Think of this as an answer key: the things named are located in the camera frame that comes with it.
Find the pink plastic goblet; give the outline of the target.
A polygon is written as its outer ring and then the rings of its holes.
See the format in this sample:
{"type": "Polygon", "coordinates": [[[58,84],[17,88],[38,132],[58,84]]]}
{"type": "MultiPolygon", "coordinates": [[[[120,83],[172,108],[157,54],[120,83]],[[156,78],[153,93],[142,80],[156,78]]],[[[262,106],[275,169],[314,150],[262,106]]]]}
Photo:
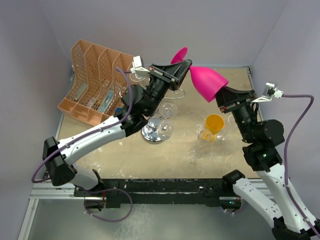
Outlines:
{"type": "Polygon", "coordinates": [[[229,83],[225,77],[208,67],[191,65],[189,71],[194,88],[208,103],[229,83]]]}

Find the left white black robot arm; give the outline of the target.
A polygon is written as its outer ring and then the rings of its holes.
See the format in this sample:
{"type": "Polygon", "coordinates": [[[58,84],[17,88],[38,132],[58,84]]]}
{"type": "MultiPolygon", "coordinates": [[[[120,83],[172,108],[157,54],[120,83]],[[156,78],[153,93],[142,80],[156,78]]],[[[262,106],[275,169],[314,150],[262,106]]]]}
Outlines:
{"type": "Polygon", "coordinates": [[[167,91],[180,88],[191,66],[190,59],[169,65],[150,65],[145,70],[149,78],[148,86],[129,84],[127,93],[121,98],[123,107],[120,111],[75,136],[59,141],[48,138],[44,142],[43,161],[52,185],[58,187],[71,183],[91,196],[101,194],[104,183],[98,172],[78,166],[76,162],[108,143],[141,130],[154,115],[167,91]]]}

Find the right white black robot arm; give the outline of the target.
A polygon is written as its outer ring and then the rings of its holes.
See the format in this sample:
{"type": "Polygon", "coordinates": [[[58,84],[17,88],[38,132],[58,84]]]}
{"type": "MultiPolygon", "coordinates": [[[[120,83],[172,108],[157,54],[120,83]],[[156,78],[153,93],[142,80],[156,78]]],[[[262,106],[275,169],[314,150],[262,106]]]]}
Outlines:
{"type": "Polygon", "coordinates": [[[261,97],[254,90],[221,88],[215,95],[222,113],[231,112],[239,129],[247,164],[261,178],[272,195],[269,199],[238,170],[223,177],[222,190],[237,194],[270,225],[277,240],[309,240],[320,235],[320,221],[306,207],[289,178],[288,154],[281,158],[276,147],[287,148],[293,132],[284,137],[283,124],[275,119],[258,120],[259,104],[287,97],[274,84],[267,83],[261,97]]]}

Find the clear wine glass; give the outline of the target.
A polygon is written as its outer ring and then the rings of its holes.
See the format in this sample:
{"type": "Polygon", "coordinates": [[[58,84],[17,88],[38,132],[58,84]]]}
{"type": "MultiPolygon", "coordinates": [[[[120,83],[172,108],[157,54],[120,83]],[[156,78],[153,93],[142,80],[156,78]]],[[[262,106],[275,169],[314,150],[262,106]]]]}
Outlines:
{"type": "Polygon", "coordinates": [[[174,131],[174,125],[171,121],[172,118],[178,114],[178,108],[175,104],[164,102],[159,107],[160,123],[157,126],[157,135],[162,141],[168,140],[174,131]]]}
{"type": "Polygon", "coordinates": [[[132,73],[131,68],[133,68],[132,63],[127,68],[127,70],[129,71],[129,78],[132,82],[139,83],[139,82],[142,82],[143,80],[145,80],[145,77],[141,77],[141,76],[137,75],[136,73],[132,73]]]}

